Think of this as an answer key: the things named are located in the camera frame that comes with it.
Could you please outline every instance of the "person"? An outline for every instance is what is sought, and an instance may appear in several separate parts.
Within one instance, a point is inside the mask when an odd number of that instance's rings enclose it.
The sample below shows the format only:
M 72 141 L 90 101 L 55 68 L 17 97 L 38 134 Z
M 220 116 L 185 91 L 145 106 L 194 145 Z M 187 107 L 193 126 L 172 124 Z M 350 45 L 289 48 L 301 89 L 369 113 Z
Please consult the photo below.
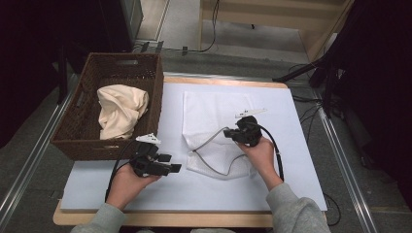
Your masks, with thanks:
M 255 147 L 238 144 L 263 178 L 269 193 L 266 201 L 273 216 L 274 232 L 330 232 L 326 218 L 318 205 L 310 198 L 298 198 L 289 185 L 276 173 L 273 144 L 261 137 Z M 125 221 L 124 207 L 132 201 L 145 186 L 159 177 L 140 178 L 130 165 L 121 167 L 116 173 L 108 199 L 88 224 L 78 225 L 72 233 L 118 232 Z

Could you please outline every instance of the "person's left hand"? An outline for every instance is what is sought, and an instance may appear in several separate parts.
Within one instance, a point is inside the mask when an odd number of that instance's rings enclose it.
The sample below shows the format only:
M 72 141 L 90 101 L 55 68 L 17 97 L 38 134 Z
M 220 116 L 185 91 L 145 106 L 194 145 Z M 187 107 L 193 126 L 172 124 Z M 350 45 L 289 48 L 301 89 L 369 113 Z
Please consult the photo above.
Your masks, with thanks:
M 147 185 L 160 179 L 158 176 L 138 177 L 130 164 L 122 166 L 113 178 L 106 203 L 123 210 Z

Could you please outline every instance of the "folded white fabric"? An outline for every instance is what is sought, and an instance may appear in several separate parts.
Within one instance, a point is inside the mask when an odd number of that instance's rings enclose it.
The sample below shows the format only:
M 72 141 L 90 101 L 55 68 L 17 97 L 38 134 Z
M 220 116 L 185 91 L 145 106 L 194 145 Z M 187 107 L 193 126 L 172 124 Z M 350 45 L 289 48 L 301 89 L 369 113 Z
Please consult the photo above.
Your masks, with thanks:
M 183 135 L 190 150 L 203 145 L 224 127 L 236 128 L 235 115 L 252 108 L 248 94 L 186 91 Z M 255 169 L 246 156 L 239 156 L 242 154 L 243 151 L 221 132 L 204 147 L 189 154 L 187 168 L 221 180 L 245 177 Z
M 131 137 L 137 120 L 146 112 L 149 95 L 146 91 L 122 84 L 108 85 L 97 90 L 102 110 L 99 123 L 100 139 Z

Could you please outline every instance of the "brown basket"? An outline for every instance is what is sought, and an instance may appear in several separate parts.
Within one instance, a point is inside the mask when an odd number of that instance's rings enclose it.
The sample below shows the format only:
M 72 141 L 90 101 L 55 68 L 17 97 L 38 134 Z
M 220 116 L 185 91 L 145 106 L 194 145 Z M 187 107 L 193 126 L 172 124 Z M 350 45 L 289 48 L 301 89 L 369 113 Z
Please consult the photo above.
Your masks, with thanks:
M 114 160 L 137 136 L 157 134 L 163 94 L 163 71 L 158 54 L 91 53 L 79 84 L 51 143 L 73 160 Z M 99 140 L 101 107 L 97 89 L 124 84 L 146 90 L 148 111 L 138 120 L 131 139 Z M 123 158 L 132 154 L 129 147 Z

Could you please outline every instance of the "gray sleeve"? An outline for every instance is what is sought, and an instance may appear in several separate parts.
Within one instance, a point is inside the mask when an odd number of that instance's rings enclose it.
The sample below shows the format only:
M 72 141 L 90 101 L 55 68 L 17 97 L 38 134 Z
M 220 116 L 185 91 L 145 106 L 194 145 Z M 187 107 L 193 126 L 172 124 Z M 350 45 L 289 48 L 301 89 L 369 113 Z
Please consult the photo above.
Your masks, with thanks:
M 310 198 L 298 198 L 286 183 L 270 190 L 266 201 L 275 232 L 330 232 L 318 205 Z
M 117 233 L 126 217 L 122 211 L 109 204 L 103 204 L 88 224 L 77 225 L 72 233 Z

